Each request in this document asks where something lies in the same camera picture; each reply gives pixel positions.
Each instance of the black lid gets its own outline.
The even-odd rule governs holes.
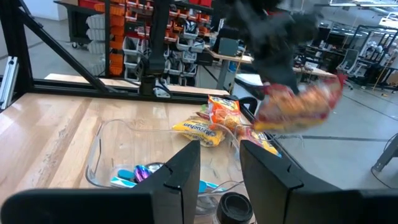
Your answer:
[[[221,224],[247,224],[252,216],[252,206],[244,195],[229,192],[221,197],[217,207],[217,218]]]

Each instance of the computer monitor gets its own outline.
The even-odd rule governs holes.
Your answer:
[[[326,43],[334,45],[335,47],[342,47],[344,43],[344,39],[346,38],[343,34],[329,34]]]
[[[312,41],[311,45],[314,47],[319,47],[322,41],[326,42],[329,33],[330,33],[329,28],[319,27],[317,37]]]

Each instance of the chip bag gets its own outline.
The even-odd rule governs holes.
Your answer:
[[[241,124],[238,101],[209,96],[208,111],[212,123],[226,126],[232,132],[237,125]]]
[[[224,139],[222,130],[210,129],[210,121],[198,116],[192,116],[186,121],[172,127],[173,130],[183,131],[182,135],[190,140],[199,140],[202,146],[215,147]]]
[[[263,132],[256,132],[251,127],[239,128],[238,141],[249,140],[254,144],[264,148],[275,156],[282,157],[282,155],[276,150],[276,148],[269,142],[267,136]]]
[[[264,99],[253,124],[255,131],[293,133],[322,124],[343,94],[344,77],[326,80],[299,95],[282,85],[266,87]]]

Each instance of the yellow snack bag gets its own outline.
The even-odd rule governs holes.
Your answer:
[[[282,155],[276,150],[276,148],[268,141],[267,136],[262,132],[255,132],[250,127],[245,127],[242,135],[238,136],[238,141],[241,140],[249,140],[258,146],[263,147],[265,150],[270,153],[282,157]]]
[[[198,116],[192,116],[186,121],[172,127],[173,130],[183,131],[182,135],[190,140],[199,140],[202,146],[215,147],[224,139],[222,130],[210,129],[210,121]]]

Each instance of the red snack bag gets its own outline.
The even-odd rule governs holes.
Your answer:
[[[286,86],[271,85],[256,115],[253,129],[271,133],[292,133],[322,124],[343,92],[343,76],[310,86],[295,96]]]

